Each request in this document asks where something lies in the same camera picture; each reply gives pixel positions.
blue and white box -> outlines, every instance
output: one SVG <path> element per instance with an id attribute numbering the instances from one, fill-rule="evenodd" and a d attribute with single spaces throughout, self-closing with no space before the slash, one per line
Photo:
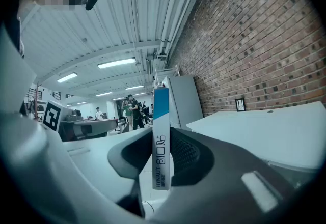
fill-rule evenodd
<path id="1" fill-rule="evenodd" d="M 153 109 L 153 189 L 170 189 L 169 89 L 154 89 Z"/>

ceiling light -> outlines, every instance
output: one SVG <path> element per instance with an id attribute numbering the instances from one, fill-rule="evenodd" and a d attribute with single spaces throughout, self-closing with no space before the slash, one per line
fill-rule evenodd
<path id="1" fill-rule="evenodd" d="M 123 60 L 118 60 L 118 61 L 113 61 L 113 62 L 108 62 L 104 64 L 99 64 L 97 65 L 99 68 L 106 68 L 106 67 L 114 67 L 114 66 L 119 66 L 119 65 L 124 65 L 124 64 L 131 64 L 131 63 L 136 63 L 136 59 L 123 59 Z"/>
<path id="2" fill-rule="evenodd" d="M 105 96 L 105 95 L 109 95 L 109 94 L 112 94 L 112 92 L 108 92 L 108 93 L 104 93 L 104 94 L 99 94 L 99 95 L 96 95 L 96 96 Z"/>
<path id="3" fill-rule="evenodd" d="M 62 83 L 62 82 L 64 82 L 64 81 L 67 81 L 67 80 L 69 80 L 69 79 L 71 79 L 71 78 L 74 78 L 74 77 L 76 77 L 76 76 L 77 76 L 76 73 L 72 73 L 72 74 L 67 75 L 67 76 L 65 76 L 65 77 L 63 77 L 63 78 L 60 78 L 60 79 L 58 80 L 58 82 L 59 82 L 59 83 Z"/>
<path id="4" fill-rule="evenodd" d="M 143 87 L 144 87 L 144 86 L 138 86 L 138 87 L 126 88 L 126 90 L 135 89 L 135 88 L 143 88 Z"/>
<path id="5" fill-rule="evenodd" d="M 134 96 L 144 95 L 145 93 L 135 94 Z"/>

pipe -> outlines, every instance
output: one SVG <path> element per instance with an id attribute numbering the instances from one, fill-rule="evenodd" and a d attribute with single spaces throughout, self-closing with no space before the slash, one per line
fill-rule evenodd
<path id="1" fill-rule="evenodd" d="M 172 14 L 172 9 L 173 9 L 173 6 L 174 6 L 174 1 L 175 0 L 169 0 L 169 5 L 168 5 L 167 13 L 166 13 L 166 16 L 165 16 L 165 20 L 164 20 L 163 32 L 162 32 L 162 37 L 161 37 L 161 44 L 159 46 L 158 54 L 162 53 L 162 49 L 163 49 L 163 46 L 164 46 L 164 43 L 165 43 L 165 37 L 167 35 L 167 30 L 168 30 L 168 26 L 169 26 L 171 14 Z"/>
<path id="2" fill-rule="evenodd" d="M 168 38 L 168 43 L 167 43 L 167 46 L 166 46 L 167 51 L 169 51 L 169 48 L 170 48 L 170 45 L 171 45 L 171 40 L 172 40 L 172 37 L 174 35 L 174 31 L 175 31 L 175 28 L 177 26 L 177 22 L 179 21 L 179 17 L 180 17 L 184 2 L 185 2 L 185 0 L 180 0 L 179 3 L 178 3 L 178 7 L 176 9 L 176 12 L 175 12 L 175 15 L 174 15 L 174 18 L 173 18 L 173 22 L 172 22 L 172 26 L 171 26 L 171 30 L 170 30 L 170 34 L 169 34 L 169 38 Z"/>
<path id="3" fill-rule="evenodd" d="M 183 11 L 182 11 L 181 17 L 180 17 L 180 19 L 179 19 L 179 22 L 178 22 L 178 25 L 177 25 L 177 29 L 175 29 L 175 31 L 174 31 L 174 35 L 173 35 L 173 38 L 172 38 L 172 41 L 171 41 L 170 47 L 169 47 L 168 52 L 167 52 L 167 58 L 166 58 L 166 61 L 165 61 L 165 65 L 166 65 L 166 63 L 167 63 L 168 56 L 169 56 L 169 53 L 170 53 L 170 50 L 171 50 L 172 44 L 173 44 L 173 42 L 174 42 L 174 40 L 175 40 L 175 38 L 176 38 L 176 36 L 177 36 L 178 30 L 179 30 L 180 25 L 181 25 L 181 23 L 182 23 L 183 17 L 184 17 L 184 15 L 185 15 L 186 11 L 187 11 L 187 8 L 188 8 L 188 6 L 189 6 L 189 3 L 190 3 L 190 0 L 187 0 L 185 6 L 184 6 L 184 8 L 183 8 Z"/>

office desk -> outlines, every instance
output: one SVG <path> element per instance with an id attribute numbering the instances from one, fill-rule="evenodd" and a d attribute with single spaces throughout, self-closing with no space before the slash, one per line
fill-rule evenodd
<path id="1" fill-rule="evenodd" d="M 187 127 L 294 170 L 315 171 L 325 158 L 326 109 L 321 102 L 271 110 L 220 111 Z"/>

white desk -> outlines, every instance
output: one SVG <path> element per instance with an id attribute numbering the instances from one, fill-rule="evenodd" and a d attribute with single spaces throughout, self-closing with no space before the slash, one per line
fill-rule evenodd
<path id="1" fill-rule="evenodd" d="M 275 165 L 319 169 L 326 153 L 326 109 L 322 103 L 268 111 L 220 111 L 187 127 L 243 147 Z"/>

